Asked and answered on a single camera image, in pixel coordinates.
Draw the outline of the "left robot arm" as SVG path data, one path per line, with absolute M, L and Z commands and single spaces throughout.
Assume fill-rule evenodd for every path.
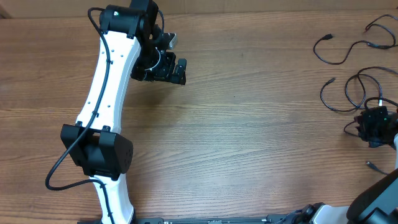
M 157 24 L 163 13 L 154 1 L 109 5 L 93 26 L 100 36 L 98 63 L 85 105 L 75 124 L 64 125 L 60 137 L 65 155 L 92 183 L 102 209 L 101 223 L 133 223 L 126 174 L 133 144 L 121 135 L 121 115 L 130 79 L 186 83 L 187 61 L 173 48 L 177 35 Z

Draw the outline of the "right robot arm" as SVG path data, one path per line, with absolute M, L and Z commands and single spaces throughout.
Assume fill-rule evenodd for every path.
M 354 118 L 358 136 L 370 147 L 389 145 L 397 149 L 397 113 L 385 106 L 366 109 Z M 324 203 L 307 205 L 290 223 L 397 224 L 397 169 L 359 194 L 348 207 Z

